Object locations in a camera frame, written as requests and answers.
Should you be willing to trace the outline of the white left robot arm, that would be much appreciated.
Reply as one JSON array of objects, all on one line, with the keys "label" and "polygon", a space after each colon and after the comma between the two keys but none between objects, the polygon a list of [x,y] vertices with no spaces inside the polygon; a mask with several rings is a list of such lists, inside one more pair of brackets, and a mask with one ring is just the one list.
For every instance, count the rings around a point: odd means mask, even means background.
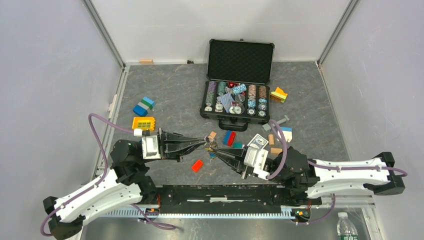
[{"label": "white left robot arm", "polygon": [[43,235],[66,240],[101,214],[131,204],[154,204],[160,194],[147,175],[146,164],[158,160],[180,162],[183,156],[212,140],[209,136],[194,138],[163,130],[151,135],[139,128],[133,134],[141,140],[118,140],[110,153],[112,163],[101,176],[68,195],[43,200],[50,231],[43,231]]}]

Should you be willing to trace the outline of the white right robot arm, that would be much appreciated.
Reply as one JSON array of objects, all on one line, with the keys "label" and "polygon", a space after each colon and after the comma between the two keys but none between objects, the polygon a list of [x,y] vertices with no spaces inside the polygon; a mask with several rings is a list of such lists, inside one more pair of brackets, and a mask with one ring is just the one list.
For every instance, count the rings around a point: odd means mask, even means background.
[{"label": "white right robot arm", "polygon": [[395,168],[391,152],[363,161],[325,161],[308,158],[293,147],[275,158],[255,147],[210,147],[208,151],[242,179],[253,176],[283,186],[295,204],[330,194],[400,195],[406,188],[403,178],[407,173]]}]

